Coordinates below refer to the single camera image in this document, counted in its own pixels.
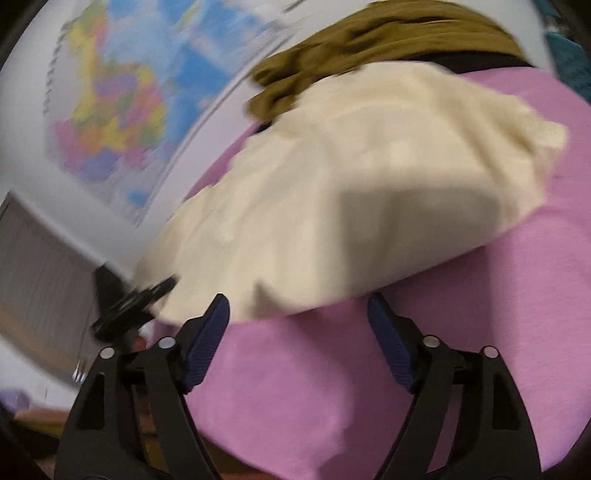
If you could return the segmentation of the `cream beige jacket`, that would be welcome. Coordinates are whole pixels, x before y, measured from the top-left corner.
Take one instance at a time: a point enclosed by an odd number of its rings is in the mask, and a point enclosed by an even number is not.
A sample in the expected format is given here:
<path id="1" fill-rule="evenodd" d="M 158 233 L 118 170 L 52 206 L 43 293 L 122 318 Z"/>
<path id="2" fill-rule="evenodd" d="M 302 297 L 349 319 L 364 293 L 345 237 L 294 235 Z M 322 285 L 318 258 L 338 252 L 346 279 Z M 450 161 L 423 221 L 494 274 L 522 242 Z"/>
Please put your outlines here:
<path id="1" fill-rule="evenodd" d="M 132 278 L 175 287 L 181 324 L 228 297 L 235 322 L 358 297 L 478 248 L 545 201 L 566 128 L 439 66 L 325 78 L 184 201 Z"/>

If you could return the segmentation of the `grey wooden door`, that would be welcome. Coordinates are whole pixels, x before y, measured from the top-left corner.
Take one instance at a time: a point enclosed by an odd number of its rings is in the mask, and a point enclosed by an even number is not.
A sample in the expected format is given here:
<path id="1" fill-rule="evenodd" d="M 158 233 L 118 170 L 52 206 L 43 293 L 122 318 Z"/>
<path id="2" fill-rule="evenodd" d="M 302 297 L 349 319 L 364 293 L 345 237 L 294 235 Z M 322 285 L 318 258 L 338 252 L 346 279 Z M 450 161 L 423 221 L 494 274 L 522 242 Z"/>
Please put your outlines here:
<path id="1" fill-rule="evenodd" d="M 1 203 L 1 335 L 37 366 L 81 384 L 102 345 L 97 265 L 62 242 L 9 194 Z"/>

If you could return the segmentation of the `olive brown garment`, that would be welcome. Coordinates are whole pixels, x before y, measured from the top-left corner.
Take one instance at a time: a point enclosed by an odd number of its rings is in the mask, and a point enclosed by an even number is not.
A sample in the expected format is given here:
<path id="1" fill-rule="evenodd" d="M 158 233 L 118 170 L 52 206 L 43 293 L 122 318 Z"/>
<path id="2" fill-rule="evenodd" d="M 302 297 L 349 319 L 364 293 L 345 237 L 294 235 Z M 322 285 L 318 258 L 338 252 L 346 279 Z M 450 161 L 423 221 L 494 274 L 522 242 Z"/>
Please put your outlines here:
<path id="1" fill-rule="evenodd" d="M 324 78 L 372 62 L 411 61 L 415 56 L 457 51 L 498 52 L 528 61 L 508 32 L 465 6 L 377 1 L 253 67 L 250 79 L 260 92 L 249 100 L 249 113 L 270 123 Z"/>

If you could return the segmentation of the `blue plastic storage rack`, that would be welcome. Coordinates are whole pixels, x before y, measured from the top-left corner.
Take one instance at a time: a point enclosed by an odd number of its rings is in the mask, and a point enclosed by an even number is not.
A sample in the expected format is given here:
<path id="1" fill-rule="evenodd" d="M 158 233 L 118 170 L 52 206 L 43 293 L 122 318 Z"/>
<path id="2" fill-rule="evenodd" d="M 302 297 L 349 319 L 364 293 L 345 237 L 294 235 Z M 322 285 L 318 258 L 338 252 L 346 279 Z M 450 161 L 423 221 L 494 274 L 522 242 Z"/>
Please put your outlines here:
<path id="1" fill-rule="evenodd" d="M 590 18 L 585 1 L 535 1 L 560 81 L 590 102 Z"/>

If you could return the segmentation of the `colourful wall map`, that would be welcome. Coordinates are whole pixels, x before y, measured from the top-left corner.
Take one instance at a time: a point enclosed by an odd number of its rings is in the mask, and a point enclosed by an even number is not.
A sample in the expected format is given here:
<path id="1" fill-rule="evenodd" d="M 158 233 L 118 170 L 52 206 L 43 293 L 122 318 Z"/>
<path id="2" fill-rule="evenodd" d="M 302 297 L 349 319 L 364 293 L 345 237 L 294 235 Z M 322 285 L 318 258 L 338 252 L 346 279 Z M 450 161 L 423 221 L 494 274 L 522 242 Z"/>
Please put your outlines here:
<path id="1" fill-rule="evenodd" d="M 280 1 L 78 1 L 47 74 L 47 155 L 138 225 L 185 144 L 290 35 Z"/>

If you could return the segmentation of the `black garment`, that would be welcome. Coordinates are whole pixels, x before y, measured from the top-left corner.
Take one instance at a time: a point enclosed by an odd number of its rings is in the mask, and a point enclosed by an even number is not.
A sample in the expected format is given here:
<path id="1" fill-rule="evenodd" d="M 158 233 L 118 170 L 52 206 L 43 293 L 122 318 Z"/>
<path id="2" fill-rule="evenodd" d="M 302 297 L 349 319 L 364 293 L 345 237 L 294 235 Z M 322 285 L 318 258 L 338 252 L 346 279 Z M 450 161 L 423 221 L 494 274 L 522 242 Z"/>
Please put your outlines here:
<path id="1" fill-rule="evenodd" d="M 457 51 L 435 52 L 411 58 L 413 62 L 429 62 L 442 66 L 455 74 L 465 74 L 501 68 L 532 68 L 517 56 L 498 52 Z"/>

